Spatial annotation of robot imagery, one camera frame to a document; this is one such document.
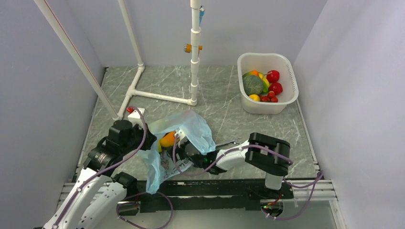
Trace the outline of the orange fake mango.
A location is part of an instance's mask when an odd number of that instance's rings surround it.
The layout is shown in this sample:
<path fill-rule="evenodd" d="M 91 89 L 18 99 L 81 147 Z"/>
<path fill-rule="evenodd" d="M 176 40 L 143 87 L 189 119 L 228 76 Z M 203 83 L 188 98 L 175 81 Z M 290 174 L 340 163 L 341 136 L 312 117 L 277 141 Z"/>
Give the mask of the orange fake mango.
<path fill-rule="evenodd" d="M 159 145 L 163 148 L 174 146 L 175 131 L 168 132 L 160 141 Z"/>

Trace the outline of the light blue plastic bag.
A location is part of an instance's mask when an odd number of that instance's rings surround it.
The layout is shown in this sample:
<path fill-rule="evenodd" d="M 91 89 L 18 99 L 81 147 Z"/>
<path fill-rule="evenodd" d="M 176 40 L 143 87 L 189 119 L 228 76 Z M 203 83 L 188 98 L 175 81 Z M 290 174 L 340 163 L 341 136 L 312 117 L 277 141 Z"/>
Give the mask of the light blue plastic bag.
<path fill-rule="evenodd" d="M 147 166 L 146 192 L 155 194 L 165 180 L 185 172 L 193 165 L 189 159 L 176 159 L 173 164 L 172 150 L 159 153 L 159 140 L 166 133 L 181 130 L 189 142 L 203 155 L 215 150 L 216 144 L 206 120 L 192 110 L 171 114 L 149 124 L 149 131 L 157 137 L 150 150 L 139 150 L 137 155 Z"/>

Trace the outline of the yellow fake lemon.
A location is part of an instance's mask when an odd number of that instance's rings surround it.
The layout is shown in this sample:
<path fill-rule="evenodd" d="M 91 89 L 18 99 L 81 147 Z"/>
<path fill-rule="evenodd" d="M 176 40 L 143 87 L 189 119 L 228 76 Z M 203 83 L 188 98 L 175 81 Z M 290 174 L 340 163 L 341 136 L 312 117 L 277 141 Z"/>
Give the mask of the yellow fake lemon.
<path fill-rule="evenodd" d="M 249 98 L 252 99 L 253 101 L 261 102 L 261 98 L 257 94 L 251 94 L 249 95 Z"/>

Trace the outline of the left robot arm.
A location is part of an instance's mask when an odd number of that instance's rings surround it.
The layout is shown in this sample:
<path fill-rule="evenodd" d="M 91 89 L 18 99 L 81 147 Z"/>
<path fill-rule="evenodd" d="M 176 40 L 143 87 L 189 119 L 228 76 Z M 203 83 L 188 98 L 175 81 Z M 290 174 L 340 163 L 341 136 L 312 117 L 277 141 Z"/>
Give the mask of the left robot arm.
<path fill-rule="evenodd" d="M 141 118 L 115 121 L 89 152 L 74 187 L 43 228 L 93 229 L 120 200 L 132 200 L 136 178 L 124 172 L 111 175 L 139 150 L 150 149 L 156 139 Z"/>

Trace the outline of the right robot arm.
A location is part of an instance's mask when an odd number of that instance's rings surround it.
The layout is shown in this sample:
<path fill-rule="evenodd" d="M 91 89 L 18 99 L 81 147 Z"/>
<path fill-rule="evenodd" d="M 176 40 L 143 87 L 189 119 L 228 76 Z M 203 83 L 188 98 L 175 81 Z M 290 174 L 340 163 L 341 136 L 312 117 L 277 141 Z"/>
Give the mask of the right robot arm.
<path fill-rule="evenodd" d="M 191 142 L 178 142 L 170 154 L 173 164 L 186 159 L 195 167 L 213 175 L 244 164 L 250 164 L 266 173 L 263 192 L 269 198 L 275 198 L 282 190 L 282 180 L 293 164 L 289 158 L 290 143 L 260 133 L 251 133 L 249 139 L 229 149 L 216 149 L 202 154 Z"/>

